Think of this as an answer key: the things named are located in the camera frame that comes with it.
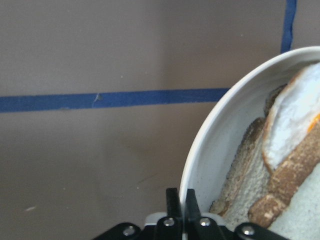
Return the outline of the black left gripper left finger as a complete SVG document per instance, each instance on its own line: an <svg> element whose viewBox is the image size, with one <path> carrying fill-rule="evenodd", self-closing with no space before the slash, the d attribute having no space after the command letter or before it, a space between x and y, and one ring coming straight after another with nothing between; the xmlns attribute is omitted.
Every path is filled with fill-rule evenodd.
<svg viewBox="0 0 320 240"><path fill-rule="evenodd" d="M154 230L154 240L181 240L183 218L177 188L166 189L166 216L161 217Z"/></svg>

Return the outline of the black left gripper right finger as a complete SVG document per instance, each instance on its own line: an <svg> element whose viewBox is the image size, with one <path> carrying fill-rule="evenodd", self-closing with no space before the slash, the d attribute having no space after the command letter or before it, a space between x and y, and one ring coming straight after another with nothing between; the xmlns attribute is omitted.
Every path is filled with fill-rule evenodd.
<svg viewBox="0 0 320 240"><path fill-rule="evenodd" d="M188 240L227 240L217 222L208 216L202 216L194 189L186 194L186 235Z"/></svg>

